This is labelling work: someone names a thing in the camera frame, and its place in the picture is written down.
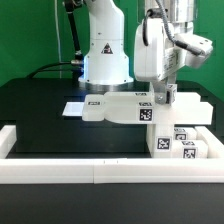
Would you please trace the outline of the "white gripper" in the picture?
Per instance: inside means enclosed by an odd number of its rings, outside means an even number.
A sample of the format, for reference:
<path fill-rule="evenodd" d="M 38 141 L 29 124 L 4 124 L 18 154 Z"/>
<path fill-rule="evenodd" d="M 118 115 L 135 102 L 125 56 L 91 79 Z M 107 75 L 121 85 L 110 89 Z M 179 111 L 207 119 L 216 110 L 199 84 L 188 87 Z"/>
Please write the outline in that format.
<path fill-rule="evenodd" d="M 168 84 L 176 84 L 172 75 L 185 65 L 186 52 L 175 47 L 166 36 L 161 19 L 142 21 L 134 44 L 134 74 L 138 81 L 151 82 L 154 102 L 166 103 Z"/>

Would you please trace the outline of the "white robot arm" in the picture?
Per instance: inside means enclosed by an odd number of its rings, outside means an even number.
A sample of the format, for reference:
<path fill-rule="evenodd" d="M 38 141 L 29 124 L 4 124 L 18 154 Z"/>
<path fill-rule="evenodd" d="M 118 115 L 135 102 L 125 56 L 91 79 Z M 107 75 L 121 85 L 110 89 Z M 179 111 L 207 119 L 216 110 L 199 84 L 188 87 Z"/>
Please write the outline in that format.
<path fill-rule="evenodd" d="M 113 0 L 86 0 L 90 48 L 79 84 L 96 91 L 115 90 L 135 80 L 150 84 L 154 102 L 171 104 L 176 73 L 185 66 L 193 34 L 195 0 L 143 0 L 144 16 L 134 40 L 134 72 L 124 52 L 124 14 Z"/>

